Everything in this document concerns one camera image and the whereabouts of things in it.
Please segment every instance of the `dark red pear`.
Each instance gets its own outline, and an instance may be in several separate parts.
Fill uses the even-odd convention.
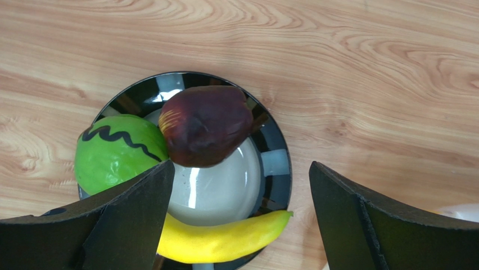
[[[221,163],[250,135],[253,115],[237,87],[188,88],[170,98],[158,120],[171,160],[184,167]]]

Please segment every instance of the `yellow banana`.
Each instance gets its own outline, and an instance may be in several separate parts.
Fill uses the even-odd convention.
[[[157,253],[181,263],[222,263],[258,251],[284,230],[291,211],[279,210],[217,226],[190,226],[166,215]]]

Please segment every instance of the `white object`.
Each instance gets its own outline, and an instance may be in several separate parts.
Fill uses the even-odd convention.
[[[168,212],[186,224],[213,226],[247,218],[261,184],[259,159],[247,138],[231,156],[210,168],[175,164]]]
[[[441,215],[465,221],[479,222],[479,204],[460,204],[438,209]]]
[[[285,149],[261,153],[263,173],[266,176],[281,176],[290,173],[288,153]]]

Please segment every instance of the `wood grain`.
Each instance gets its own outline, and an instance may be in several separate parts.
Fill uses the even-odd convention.
[[[244,269],[322,269],[320,161],[424,209],[479,203],[479,2],[0,0],[0,218],[78,199],[75,141],[128,85],[193,70],[271,111],[295,216]]]

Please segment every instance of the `green plastic fruit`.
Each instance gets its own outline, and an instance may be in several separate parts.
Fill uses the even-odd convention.
[[[168,158],[165,138],[153,123],[129,114],[108,116],[78,138],[75,177],[86,193],[94,195]]]

